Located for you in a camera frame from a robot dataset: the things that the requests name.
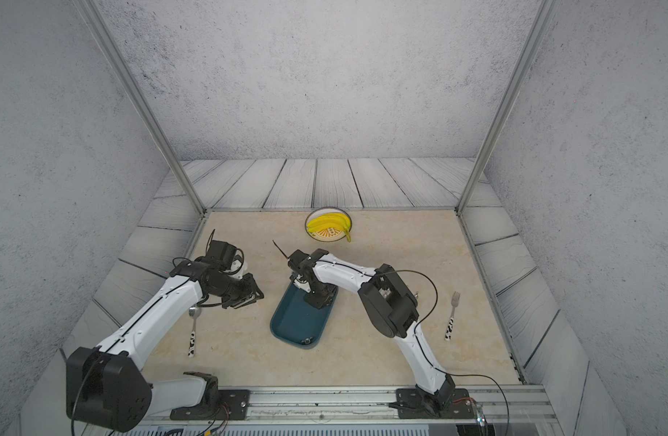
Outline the teal plastic storage box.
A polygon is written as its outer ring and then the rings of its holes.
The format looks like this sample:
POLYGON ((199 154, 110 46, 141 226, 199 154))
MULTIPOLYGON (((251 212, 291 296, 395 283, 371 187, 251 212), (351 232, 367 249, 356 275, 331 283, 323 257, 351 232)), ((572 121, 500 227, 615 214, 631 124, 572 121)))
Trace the teal plastic storage box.
POLYGON ((319 343, 324 334, 337 296, 330 306, 315 309, 304 302, 305 295, 305 291, 299 289, 295 283, 290 283, 271 318, 270 332, 284 343, 309 350, 319 343), (307 338, 311 338, 312 343, 301 344, 307 338))

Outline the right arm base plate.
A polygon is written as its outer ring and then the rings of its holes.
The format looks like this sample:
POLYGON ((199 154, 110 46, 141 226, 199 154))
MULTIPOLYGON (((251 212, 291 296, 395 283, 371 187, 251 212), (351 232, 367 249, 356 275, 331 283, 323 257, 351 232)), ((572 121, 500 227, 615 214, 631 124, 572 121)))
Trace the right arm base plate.
POLYGON ((396 400, 388 405, 399 419, 473 420, 475 407, 466 389, 456 388, 445 400, 417 388, 397 389, 396 400))

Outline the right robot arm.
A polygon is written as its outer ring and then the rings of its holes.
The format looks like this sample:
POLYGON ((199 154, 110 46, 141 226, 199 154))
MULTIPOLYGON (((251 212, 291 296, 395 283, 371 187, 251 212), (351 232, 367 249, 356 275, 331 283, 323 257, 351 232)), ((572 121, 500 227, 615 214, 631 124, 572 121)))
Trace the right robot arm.
POLYGON ((288 258, 291 281, 306 293, 305 302, 320 309, 333 301, 337 290, 356 294, 370 323, 393 339, 415 377, 421 406, 439 414, 451 403, 456 385, 433 354, 420 327, 423 321, 413 296, 390 265, 368 268, 345 262, 326 250, 312 254, 297 250, 288 258))

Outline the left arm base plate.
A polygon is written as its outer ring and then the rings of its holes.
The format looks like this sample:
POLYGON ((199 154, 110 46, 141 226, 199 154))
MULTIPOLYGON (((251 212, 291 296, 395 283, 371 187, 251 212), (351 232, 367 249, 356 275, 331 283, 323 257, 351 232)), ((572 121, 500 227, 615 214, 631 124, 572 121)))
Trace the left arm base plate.
POLYGON ((192 407, 181 407, 170 412, 172 421, 244 421, 247 418, 250 390, 223 390, 209 392, 192 407))

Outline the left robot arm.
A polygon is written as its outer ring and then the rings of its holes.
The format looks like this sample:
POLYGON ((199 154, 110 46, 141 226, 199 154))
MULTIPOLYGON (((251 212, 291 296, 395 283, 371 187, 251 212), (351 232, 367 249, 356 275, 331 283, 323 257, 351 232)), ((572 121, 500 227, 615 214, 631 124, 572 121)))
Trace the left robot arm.
POLYGON ((65 412, 72 424, 88 423, 128 432, 144 418, 175 412, 181 418, 215 420, 228 408, 219 380, 205 372, 150 383, 142 369, 159 342, 190 307, 210 296, 224 308, 240 308, 263 298, 242 252, 187 258, 132 318, 93 348, 80 347, 66 361, 65 412))

